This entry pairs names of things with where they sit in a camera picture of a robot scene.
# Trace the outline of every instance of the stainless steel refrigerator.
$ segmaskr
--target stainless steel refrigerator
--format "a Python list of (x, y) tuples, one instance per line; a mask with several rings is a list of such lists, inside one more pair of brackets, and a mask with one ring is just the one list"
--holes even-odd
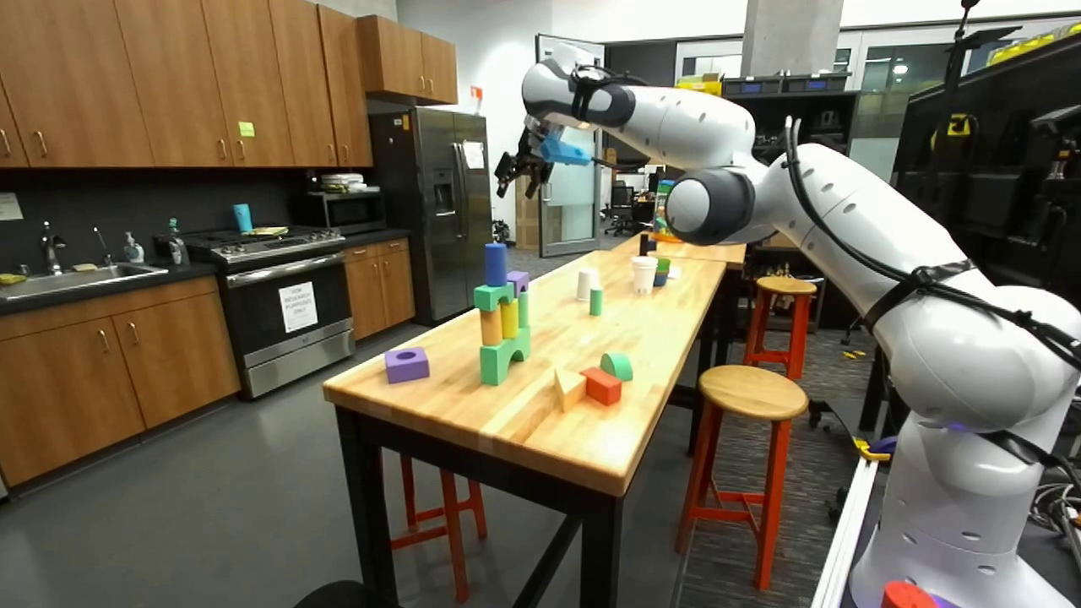
[(446, 108), (371, 113), (371, 149), (388, 224), (408, 229), (416, 315), (440, 325), (484, 282), (485, 121)]

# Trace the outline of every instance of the microwave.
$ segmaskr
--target microwave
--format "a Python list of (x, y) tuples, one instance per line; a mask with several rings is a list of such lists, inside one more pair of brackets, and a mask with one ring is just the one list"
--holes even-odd
[(385, 199), (369, 193), (304, 193), (290, 199), (290, 218), (304, 226), (335, 226), (342, 234), (385, 229)]

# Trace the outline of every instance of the butcher block tabletop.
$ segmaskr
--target butcher block tabletop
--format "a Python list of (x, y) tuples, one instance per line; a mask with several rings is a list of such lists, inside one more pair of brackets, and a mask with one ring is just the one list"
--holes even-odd
[[(624, 496), (667, 399), (725, 265), (743, 246), (660, 242), (671, 261), (667, 288), (636, 295), (639, 238), (583, 252), (527, 288), (532, 353), (501, 385), (481, 381), (481, 315), (466, 309), (398, 348), (421, 348), (429, 379), (385, 379), (376, 353), (323, 381), (323, 399), (442, 442), (510, 460), (518, 466)], [(578, 270), (594, 265), (605, 305), (590, 317), (578, 300)], [(588, 395), (565, 401), (559, 376), (601, 369), (605, 353), (633, 360), (633, 381), (616, 405)]]

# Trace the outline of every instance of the wooden table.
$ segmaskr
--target wooden table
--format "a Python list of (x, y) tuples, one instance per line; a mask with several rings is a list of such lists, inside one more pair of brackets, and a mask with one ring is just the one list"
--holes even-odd
[[(662, 242), (660, 252), (671, 255), (677, 278), (653, 295), (633, 289), (636, 238), (533, 281), (527, 295), (533, 348), (502, 385), (481, 385), (478, 309), (407, 341), (426, 348), (431, 360), (421, 381), (388, 385), (382, 353), (323, 381), (323, 399), (337, 410), (363, 574), (382, 603), (398, 603), (382, 449), (567, 512), (522, 603), (543, 595), (578, 525), (588, 563), (581, 603), (619, 603), (621, 502), (725, 264), (743, 264), (743, 246)], [(576, 298), (583, 264), (601, 272), (601, 317)], [(605, 351), (633, 357), (636, 379), (621, 385), (621, 401), (561, 405), (555, 372), (598, 369)]]

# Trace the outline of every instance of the oven door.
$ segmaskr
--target oven door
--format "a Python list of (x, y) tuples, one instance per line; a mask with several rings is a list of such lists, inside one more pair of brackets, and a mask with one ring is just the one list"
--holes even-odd
[(225, 317), (247, 395), (353, 353), (342, 252), (225, 272)]

